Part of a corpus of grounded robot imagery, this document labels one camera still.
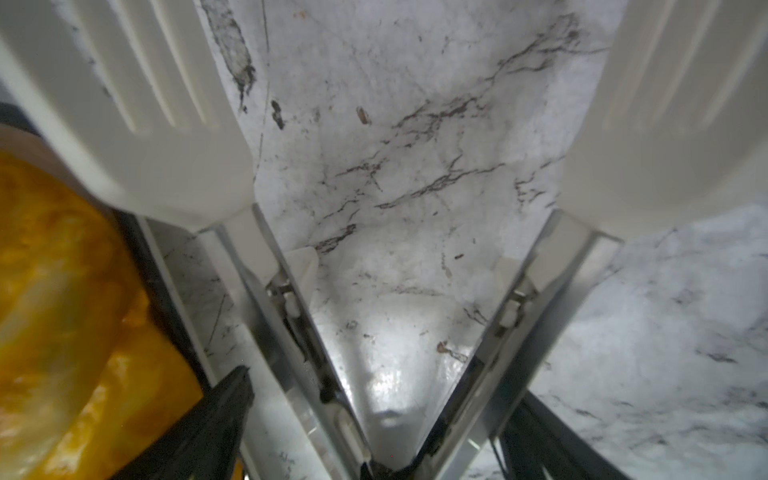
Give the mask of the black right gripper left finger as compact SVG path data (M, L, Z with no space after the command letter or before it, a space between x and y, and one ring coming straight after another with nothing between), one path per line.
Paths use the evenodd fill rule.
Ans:
M229 479L254 392L249 369L234 368L115 479Z

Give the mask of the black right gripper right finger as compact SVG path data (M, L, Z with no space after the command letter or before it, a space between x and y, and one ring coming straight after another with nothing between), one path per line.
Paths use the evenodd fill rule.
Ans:
M531 393L499 441L508 479L628 479Z

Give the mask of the white strawberry tray black rim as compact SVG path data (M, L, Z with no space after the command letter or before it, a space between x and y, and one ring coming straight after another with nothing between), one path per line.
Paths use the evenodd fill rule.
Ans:
M90 196L45 143L21 109L7 102L1 106L1 156L3 153L9 153L64 183L113 224L131 255L148 296L153 322L191 367L201 387L202 399L211 390L210 381L194 351L190 335L182 324L180 303L172 290L169 276L162 272L138 219L134 215L114 211ZM234 472L229 479L242 479L245 475L246 470L238 454Z

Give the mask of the long twisted yellow bread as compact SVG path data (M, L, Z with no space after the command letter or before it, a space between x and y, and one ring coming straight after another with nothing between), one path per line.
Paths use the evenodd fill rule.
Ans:
M109 478L201 397L113 224L3 153L2 477Z

